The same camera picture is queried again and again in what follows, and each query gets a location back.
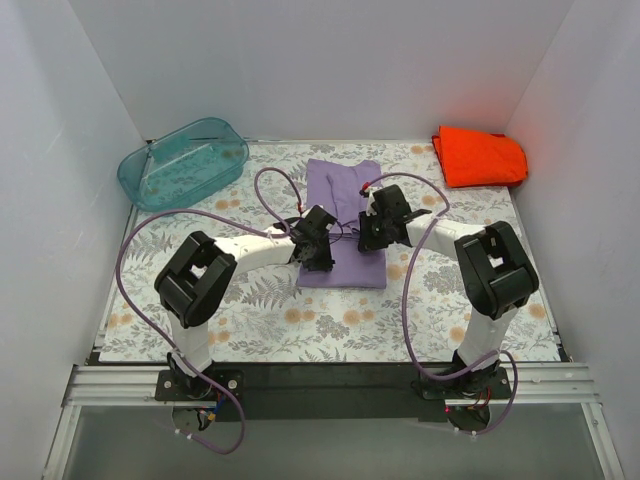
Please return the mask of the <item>purple t shirt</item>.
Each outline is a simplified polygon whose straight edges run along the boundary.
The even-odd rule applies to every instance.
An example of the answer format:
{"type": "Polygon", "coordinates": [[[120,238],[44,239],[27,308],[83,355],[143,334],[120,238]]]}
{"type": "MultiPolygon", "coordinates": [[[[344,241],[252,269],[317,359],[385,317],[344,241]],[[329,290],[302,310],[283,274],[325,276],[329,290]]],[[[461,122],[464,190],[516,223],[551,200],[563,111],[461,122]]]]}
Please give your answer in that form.
{"type": "Polygon", "coordinates": [[[364,160],[355,166],[345,166],[324,160],[307,163],[307,204],[319,205],[337,219],[330,231],[330,250],[334,260],[331,271],[299,270],[298,285],[303,288],[366,288],[386,287],[386,253],[382,250],[361,253],[359,213],[367,200],[359,194],[369,180],[381,175],[378,163],[364,160]]]}

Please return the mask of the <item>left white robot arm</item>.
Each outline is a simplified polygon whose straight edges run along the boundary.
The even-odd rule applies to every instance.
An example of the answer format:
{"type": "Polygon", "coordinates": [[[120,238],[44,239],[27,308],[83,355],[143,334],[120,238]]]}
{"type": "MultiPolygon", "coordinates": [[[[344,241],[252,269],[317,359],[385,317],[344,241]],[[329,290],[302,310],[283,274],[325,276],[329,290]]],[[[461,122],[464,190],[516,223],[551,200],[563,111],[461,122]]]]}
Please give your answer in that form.
{"type": "Polygon", "coordinates": [[[292,223],[277,223],[256,234],[212,238],[196,231],[186,238],[154,288],[171,324],[169,367],[188,398],[200,400],[212,390],[213,377],[207,370],[213,364],[208,322],[232,280],[248,271],[290,263],[311,271],[331,271],[329,234],[336,223],[334,216],[316,205],[292,223]]]}

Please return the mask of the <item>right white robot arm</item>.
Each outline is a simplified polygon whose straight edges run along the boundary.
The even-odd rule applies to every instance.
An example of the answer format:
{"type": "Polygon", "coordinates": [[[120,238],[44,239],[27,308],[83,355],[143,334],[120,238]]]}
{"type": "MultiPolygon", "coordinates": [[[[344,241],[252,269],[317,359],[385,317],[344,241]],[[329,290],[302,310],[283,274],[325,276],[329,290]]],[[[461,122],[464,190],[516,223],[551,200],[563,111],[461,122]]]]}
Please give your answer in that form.
{"type": "Polygon", "coordinates": [[[513,227],[504,221],[488,226],[448,220],[440,212],[413,210],[401,188],[363,185],[367,199],[359,213],[358,250],[383,250],[393,244],[413,249],[401,295],[401,325],[409,357],[423,385],[438,385],[464,397],[481,393],[499,370],[502,343],[511,320],[539,289],[539,277],[513,227]],[[408,300],[414,264],[422,250],[458,264],[471,318],[465,336],[442,373],[425,369],[413,349],[408,300]]]}

